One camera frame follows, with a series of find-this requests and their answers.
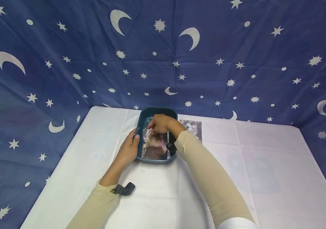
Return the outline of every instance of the beige arm sleeve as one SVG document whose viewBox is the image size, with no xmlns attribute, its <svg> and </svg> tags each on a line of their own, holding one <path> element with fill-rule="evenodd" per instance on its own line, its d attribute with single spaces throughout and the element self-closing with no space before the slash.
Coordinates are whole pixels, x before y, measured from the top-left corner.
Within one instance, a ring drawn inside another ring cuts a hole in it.
<svg viewBox="0 0 326 229">
<path fill-rule="evenodd" d="M 225 169 L 201 145 L 196 137 L 184 131 L 175 146 L 187 162 L 192 176 L 208 203 L 215 228 L 227 219 L 242 217 L 254 222 L 249 209 Z"/>
<path fill-rule="evenodd" d="M 116 186 L 104 187 L 98 181 L 66 229 L 101 229 L 117 204 L 119 195 L 109 192 Z"/>
</svg>

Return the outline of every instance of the dark teal plastic tray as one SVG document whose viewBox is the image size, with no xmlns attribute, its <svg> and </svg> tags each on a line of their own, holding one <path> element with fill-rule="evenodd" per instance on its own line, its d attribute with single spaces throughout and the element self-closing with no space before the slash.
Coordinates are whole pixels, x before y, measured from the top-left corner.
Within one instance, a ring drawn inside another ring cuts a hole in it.
<svg viewBox="0 0 326 229">
<path fill-rule="evenodd" d="M 140 142 L 139 142 L 139 146 L 138 146 L 137 158 L 139 160 L 141 160 L 142 162 L 164 164 L 164 163 L 172 161 L 176 157 L 176 153 L 174 152 L 173 154 L 170 155 L 170 158 L 165 159 L 165 160 L 152 160 L 152 159 L 141 158 L 142 146 L 143 146 L 143 142 L 144 142 L 143 137 L 142 137 L 142 130 L 146 128 L 146 126 L 150 123 L 151 119 L 153 118 L 153 116 L 155 114 L 165 114 L 174 119 L 178 118 L 177 113 L 175 113 L 175 111 L 173 111 L 172 109 L 169 109 L 169 108 L 146 108 L 143 111 L 141 111 L 140 116 L 139 116 L 138 125 L 136 127 L 136 132 L 135 132 L 135 135 L 140 135 Z M 172 133 L 170 133 L 169 138 L 170 138 L 170 142 L 176 141 L 176 139 L 172 135 Z"/>
</svg>

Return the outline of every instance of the photo of cat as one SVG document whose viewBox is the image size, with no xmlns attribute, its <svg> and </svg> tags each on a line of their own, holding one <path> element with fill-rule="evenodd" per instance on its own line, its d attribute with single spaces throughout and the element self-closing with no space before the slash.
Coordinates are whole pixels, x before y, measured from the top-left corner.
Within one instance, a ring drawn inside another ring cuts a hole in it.
<svg viewBox="0 0 326 229">
<path fill-rule="evenodd" d="M 191 120 L 179 120 L 188 132 L 193 133 L 197 140 L 202 144 L 202 122 Z"/>
<path fill-rule="evenodd" d="M 169 135 L 157 134 L 151 135 L 151 129 L 142 130 L 144 144 L 142 147 L 141 158 L 151 160 L 165 160 L 170 158 L 170 152 L 167 149 Z"/>
</svg>

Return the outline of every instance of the printed photograph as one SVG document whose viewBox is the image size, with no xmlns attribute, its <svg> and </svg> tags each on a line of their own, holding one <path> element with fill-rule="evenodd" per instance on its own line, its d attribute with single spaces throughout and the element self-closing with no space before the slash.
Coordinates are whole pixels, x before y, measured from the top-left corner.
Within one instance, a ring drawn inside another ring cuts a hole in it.
<svg viewBox="0 0 326 229">
<path fill-rule="evenodd" d="M 144 144 L 142 147 L 141 158 L 151 160 L 165 160 L 170 158 L 170 152 L 167 149 L 169 135 L 157 134 L 151 135 L 151 129 L 142 130 Z"/>
<path fill-rule="evenodd" d="M 191 120 L 179 120 L 188 132 L 193 133 L 197 140 L 202 144 L 202 122 Z"/>
</svg>

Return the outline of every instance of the star-patterned fabric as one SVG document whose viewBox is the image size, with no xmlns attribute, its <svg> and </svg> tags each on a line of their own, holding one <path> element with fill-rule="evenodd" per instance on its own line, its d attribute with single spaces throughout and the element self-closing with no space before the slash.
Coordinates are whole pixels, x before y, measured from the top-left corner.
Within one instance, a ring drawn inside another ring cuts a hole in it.
<svg viewBox="0 0 326 229">
<path fill-rule="evenodd" d="M 95 105 L 293 125 L 326 178 L 326 1 L 0 0 L 0 228 Z"/>
</svg>

